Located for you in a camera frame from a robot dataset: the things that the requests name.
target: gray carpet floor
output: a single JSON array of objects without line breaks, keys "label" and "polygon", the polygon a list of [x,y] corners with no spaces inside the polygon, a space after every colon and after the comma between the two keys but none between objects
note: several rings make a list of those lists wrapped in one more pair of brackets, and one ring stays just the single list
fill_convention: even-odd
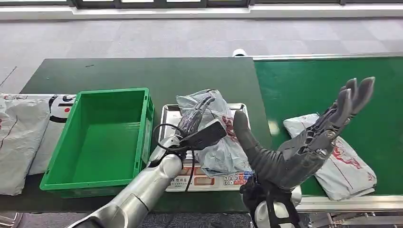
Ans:
[{"label": "gray carpet floor", "polygon": [[[19,93],[45,58],[227,57],[403,52],[403,19],[0,22],[0,93]],[[20,228],[61,228],[83,214],[25,214]],[[152,214],[142,227],[210,228],[246,215]]]}]

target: green table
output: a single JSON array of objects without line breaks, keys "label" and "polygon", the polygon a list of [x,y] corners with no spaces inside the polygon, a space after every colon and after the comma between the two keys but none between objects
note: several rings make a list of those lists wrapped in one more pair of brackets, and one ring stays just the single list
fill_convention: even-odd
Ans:
[{"label": "green table", "polygon": [[[229,103],[245,103],[257,138],[270,146],[267,121],[280,127],[273,148],[288,139],[284,119],[322,112],[347,79],[376,76],[371,103],[342,136],[374,169],[376,193],[341,202],[329,201],[314,178],[302,185],[299,211],[380,211],[403,209],[399,161],[403,150],[403,58],[374,56],[298,56],[252,58],[49,59],[21,91],[23,94],[75,94],[82,90],[148,87],[156,124],[174,95],[219,89]],[[176,87],[180,81],[183,87]],[[39,190],[41,175],[27,177],[17,197],[0,196],[0,210],[89,211],[110,197],[60,199]],[[155,211],[241,212],[237,192],[166,193]]]}]

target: cable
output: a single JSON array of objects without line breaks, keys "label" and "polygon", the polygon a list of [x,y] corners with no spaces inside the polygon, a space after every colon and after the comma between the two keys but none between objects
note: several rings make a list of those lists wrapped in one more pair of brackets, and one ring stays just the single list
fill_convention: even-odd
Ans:
[{"label": "cable", "polygon": [[174,128],[174,129],[178,130],[182,135],[185,135],[185,133],[184,133],[179,127],[177,127],[177,126],[175,126],[175,125],[173,125],[173,124],[170,124],[170,123],[162,123],[162,124],[159,124],[159,125],[157,125],[157,126],[154,128],[154,130],[153,130],[153,137],[154,137],[155,141],[157,142],[157,145],[158,145],[159,147],[163,148],[164,150],[167,150],[167,151],[170,151],[170,152],[178,152],[178,151],[187,151],[187,150],[191,150],[191,152],[192,152],[192,170],[191,170],[191,173],[190,173],[190,176],[189,176],[189,181],[188,181],[188,183],[187,183],[187,185],[186,185],[186,188],[185,188],[185,192],[187,192],[187,191],[189,190],[190,184],[191,184],[191,182],[192,182],[193,173],[194,173],[194,166],[195,166],[195,163],[196,163],[195,156],[194,156],[194,149],[192,149],[190,146],[183,146],[183,147],[180,147],[180,148],[167,148],[167,147],[161,145],[160,142],[159,142],[159,140],[158,140],[158,138],[155,137],[155,131],[157,130],[157,128],[160,128],[160,127],[162,127],[162,126],[169,126],[169,127],[172,127],[172,128]]},{"label": "cable", "polygon": [[195,160],[195,158],[194,158],[194,150],[192,149],[192,171],[191,171],[191,173],[190,173],[188,185],[186,185],[185,192],[187,192],[187,191],[189,190],[190,183],[192,182],[193,172],[194,172],[194,164],[195,164],[195,163],[196,163],[196,160]]},{"label": "cable", "polygon": [[153,137],[154,137],[154,140],[157,142],[157,145],[158,145],[159,147],[163,148],[164,150],[170,151],[170,152],[177,152],[177,151],[183,151],[183,150],[189,150],[189,149],[190,149],[189,146],[183,146],[183,147],[180,147],[180,148],[167,148],[167,147],[164,147],[163,145],[161,145],[161,143],[160,143],[159,140],[158,140],[158,137],[155,137],[155,131],[157,130],[157,128],[160,128],[160,127],[162,127],[162,126],[170,126],[170,127],[172,127],[172,128],[175,128],[176,130],[178,130],[182,135],[185,135],[185,133],[184,133],[179,127],[177,127],[177,126],[175,126],[175,125],[173,125],[173,124],[170,124],[170,123],[162,123],[162,124],[159,124],[159,125],[157,125],[157,126],[154,128],[154,130],[153,130]]}]

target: green tray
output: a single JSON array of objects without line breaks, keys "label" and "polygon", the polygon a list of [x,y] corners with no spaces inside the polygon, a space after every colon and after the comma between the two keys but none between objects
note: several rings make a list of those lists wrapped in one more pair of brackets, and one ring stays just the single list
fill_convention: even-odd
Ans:
[{"label": "green tray", "polygon": [[147,88],[80,92],[40,189],[63,198],[116,195],[148,162],[153,117]]}]

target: white plastic bag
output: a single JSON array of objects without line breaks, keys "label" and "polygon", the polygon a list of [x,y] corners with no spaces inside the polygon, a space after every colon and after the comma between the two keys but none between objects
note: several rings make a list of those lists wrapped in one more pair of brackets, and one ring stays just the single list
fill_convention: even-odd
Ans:
[{"label": "white plastic bag", "polygon": [[209,146],[202,151],[195,151],[196,160],[200,163],[201,169],[207,176],[213,177],[222,174],[239,171],[251,171],[248,158],[235,136],[233,128],[234,117],[230,112],[227,102],[222,98],[218,90],[202,90],[188,96],[176,96],[181,113],[192,109],[200,100],[207,96],[215,98],[204,112],[199,125],[199,130],[206,124],[217,119],[221,122],[227,132],[216,145]]},{"label": "white plastic bag", "polygon": [[46,100],[0,98],[0,194],[22,193],[48,121]]},{"label": "white plastic bag", "polygon": [[[319,118],[308,114],[283,122],[292,138],[310,127]],[[376,184],[374,171],[358,156],[341,137],[335,140],[336,147],[330,158],[315,173],[319,184],[331,200],[343,200],[371,193]]]}]

